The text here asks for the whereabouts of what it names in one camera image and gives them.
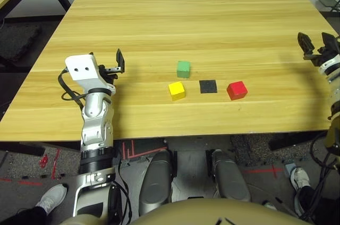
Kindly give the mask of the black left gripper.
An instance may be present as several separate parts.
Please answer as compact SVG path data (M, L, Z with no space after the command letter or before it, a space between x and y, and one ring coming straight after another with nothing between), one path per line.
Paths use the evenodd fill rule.
M117 67L113 68L105 68L104 65L99 65L99 74L100 76L108 83L113 84L115 79L118 79L118 73L125 72L125 60L121 50L118 48L116 52L116 61Z

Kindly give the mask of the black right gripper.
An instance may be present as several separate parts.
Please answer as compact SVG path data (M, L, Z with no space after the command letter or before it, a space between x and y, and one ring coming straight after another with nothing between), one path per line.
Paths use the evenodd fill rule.
M318 49L319 54L313 54L315 47L308 35L302 32L299 32L297 35L298 44L304 54L303 59L310 60L317 67L320 67L339 54L338 38L326 32L323 32L321 35L325 46Z

